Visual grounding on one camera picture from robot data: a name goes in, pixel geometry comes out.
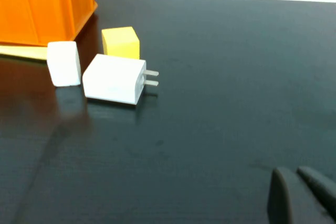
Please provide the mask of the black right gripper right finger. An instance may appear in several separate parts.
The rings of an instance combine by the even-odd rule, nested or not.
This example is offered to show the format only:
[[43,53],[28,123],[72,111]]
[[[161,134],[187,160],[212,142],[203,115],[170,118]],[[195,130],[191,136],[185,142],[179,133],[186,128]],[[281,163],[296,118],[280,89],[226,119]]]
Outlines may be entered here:
[[335,182],[308,166],[298,167],[297,174],[307,184],[328,214],[335,218]]

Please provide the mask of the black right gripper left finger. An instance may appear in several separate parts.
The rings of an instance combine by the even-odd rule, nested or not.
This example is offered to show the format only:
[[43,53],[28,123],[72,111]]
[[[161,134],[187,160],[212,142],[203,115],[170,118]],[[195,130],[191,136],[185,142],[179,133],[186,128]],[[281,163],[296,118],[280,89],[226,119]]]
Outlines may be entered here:
[[270,223],[334,223],[297,171],[285,167],[272,171],[267,213]]

